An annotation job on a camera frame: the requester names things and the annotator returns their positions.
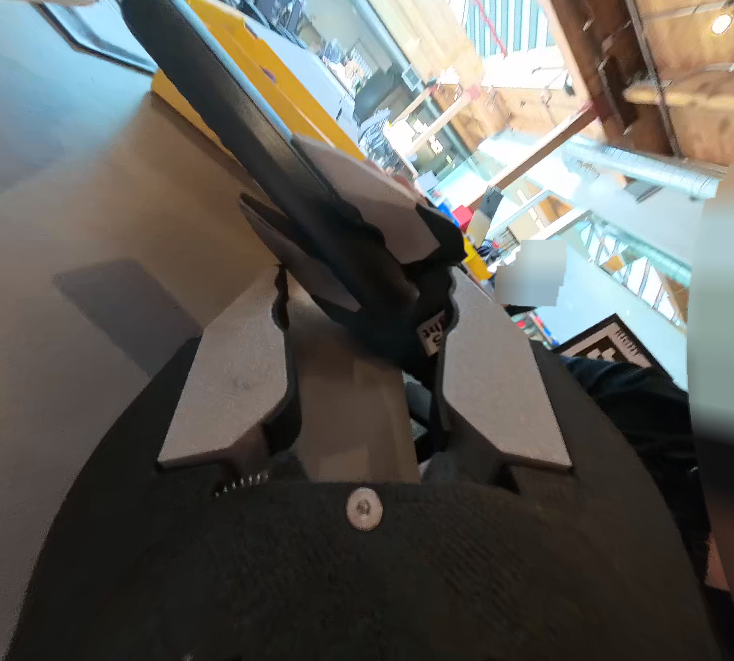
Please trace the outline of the grey folded cloth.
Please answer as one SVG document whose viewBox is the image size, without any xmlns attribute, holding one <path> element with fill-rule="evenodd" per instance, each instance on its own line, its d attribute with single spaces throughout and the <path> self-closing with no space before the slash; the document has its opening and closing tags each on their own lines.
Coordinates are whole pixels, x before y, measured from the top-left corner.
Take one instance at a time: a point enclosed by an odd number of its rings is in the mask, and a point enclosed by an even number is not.
<svg viewBox="0 0 734 661">
<path fill-rule="evenodd" d="M 133 36 L 116 0 L 89 6 L 37 6 L 60 34 L 78 51 L 152 76 L 157 64 Z"/>
</svg>

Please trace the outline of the silver ventilation duct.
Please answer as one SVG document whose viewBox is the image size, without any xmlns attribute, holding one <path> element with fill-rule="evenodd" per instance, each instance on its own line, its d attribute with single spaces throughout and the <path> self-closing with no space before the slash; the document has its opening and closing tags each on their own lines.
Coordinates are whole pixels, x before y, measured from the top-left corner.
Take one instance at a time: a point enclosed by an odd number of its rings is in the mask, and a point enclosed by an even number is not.
<svg viewBox="0 0 734 661">
<path fill-rule="evenodd" d="M 561 150 L 567 165 L 597 174 L 618 174 L 693 199 L 715 198 L 719 182 L 728 172 L 718 164 L 630 151 L 582 136 L 565 142 Z"/>
</svg>

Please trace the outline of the black white marker sign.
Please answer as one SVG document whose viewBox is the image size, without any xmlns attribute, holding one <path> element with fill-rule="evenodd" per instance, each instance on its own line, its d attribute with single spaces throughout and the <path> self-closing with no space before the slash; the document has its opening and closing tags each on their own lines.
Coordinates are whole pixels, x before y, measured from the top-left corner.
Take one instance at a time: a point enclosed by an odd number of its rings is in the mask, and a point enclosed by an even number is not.
<svg viewBox="0 0 734 661">
<path fill-rule="evenodd" d="M 616 313 L 570 338 L 566 343 L 557 345 L 553 352 L 607 363 L 631 363 L 641 368 L 655 368 L 665 372 L 654 355 Z"/>
</svg>

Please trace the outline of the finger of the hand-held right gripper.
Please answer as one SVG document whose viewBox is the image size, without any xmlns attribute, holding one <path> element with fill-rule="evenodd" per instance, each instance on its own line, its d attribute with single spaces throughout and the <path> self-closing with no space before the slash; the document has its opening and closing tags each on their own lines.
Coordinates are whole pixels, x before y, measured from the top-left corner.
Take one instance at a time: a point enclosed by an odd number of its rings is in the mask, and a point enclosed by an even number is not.
<svg viewBox="0 0 734 661">
<path fill-rule="evenodd" d="M 294 136 L 293 142 L 340 197 L 380 231 L 385 247 L 400 264 L 426 260 L 438 250 L 439 241 L 421 217 L 427 207 L 415 194 L 368 161 L 326 143 L 303 135 Z"/>
<path fill-rule="evenodd" d="M 249 194 L 241 194 L 239 204 L 258 237 L 313 299 L 350 312 L 361 309 L 314 244 L 287 216 Z"/>
</svg>

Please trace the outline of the black remote control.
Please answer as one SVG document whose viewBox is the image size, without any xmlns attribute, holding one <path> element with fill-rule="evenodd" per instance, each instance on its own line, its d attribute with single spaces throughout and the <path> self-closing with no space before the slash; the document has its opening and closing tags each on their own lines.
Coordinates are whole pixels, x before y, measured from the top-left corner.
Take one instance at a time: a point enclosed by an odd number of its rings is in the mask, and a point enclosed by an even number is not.
<svg viewBox="0 0 734 661">
<path fill-rule="evenodd" d="M 328 261 L 376 253 L 378 234 L 337 200 L 296 149 L 283 118 L 184 0 L 122 0 L 122 8 L 135 38 L 179 93 Z"/>
</svg>

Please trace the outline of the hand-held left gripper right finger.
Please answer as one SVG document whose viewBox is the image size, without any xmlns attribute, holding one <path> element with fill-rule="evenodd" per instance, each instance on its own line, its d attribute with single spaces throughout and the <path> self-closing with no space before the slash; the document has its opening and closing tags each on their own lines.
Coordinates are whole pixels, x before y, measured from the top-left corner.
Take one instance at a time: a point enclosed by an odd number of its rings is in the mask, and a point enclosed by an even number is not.
<svg viewBox="0 0 734 661">
<path fill-rule="evenodd" d="M 567 472 L 573 463 L 527 336 L 462 269 L 451 269 L 448 295 L 434 396 L 458 470 Z"/>
</svg>

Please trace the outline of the yellow storage bin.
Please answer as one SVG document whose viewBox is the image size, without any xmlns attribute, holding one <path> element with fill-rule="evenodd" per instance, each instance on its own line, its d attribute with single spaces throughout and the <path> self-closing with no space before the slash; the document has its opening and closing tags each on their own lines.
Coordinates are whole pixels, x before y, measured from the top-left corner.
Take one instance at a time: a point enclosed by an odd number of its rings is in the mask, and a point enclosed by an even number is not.
<svg viewBox="0 0 734 661">
<path fill-rule="evenodd" d="M 366 160 L 335 117 L 247 25 L 245 14 L 218 0 L 185 1 L 289 130 Z"/>
</svg>

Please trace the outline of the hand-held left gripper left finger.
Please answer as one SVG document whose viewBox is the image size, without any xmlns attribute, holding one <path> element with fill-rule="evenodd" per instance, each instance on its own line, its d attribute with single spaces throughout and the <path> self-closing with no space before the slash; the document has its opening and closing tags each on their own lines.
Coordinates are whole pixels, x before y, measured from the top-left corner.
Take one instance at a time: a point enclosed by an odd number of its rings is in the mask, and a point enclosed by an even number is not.
<svg viewBox="0 0 734 661">
<path fill-rule="evenodd" d="M 178 469 L 262 470 L 301 426 L 282 266 L 255 279 L 205 329 L 158 457 Z"/>
</svg>

